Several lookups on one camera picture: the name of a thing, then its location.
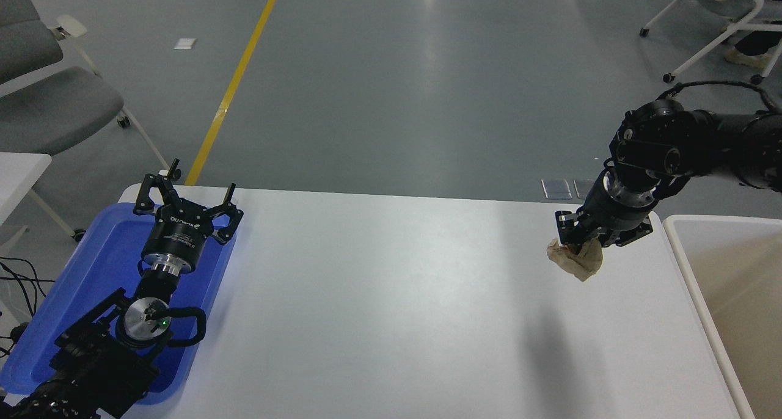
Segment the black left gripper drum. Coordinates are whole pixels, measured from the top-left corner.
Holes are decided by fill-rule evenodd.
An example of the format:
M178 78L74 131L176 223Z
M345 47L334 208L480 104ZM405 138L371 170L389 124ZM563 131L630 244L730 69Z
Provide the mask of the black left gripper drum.
M212 221L203 205L160 206L155 210L155 223L142 249L142 259L152 265L157 258L175 257L185 269L195 269L212 231Z

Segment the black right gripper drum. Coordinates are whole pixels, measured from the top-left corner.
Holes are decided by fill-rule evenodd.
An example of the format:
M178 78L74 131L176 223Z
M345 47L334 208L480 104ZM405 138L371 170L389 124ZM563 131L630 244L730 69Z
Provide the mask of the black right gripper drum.
M652 210L653 201L643 200L640 206L625 205L615 201L602 183L595 183L576 214L579 223L590 230L625 232L636 230Z

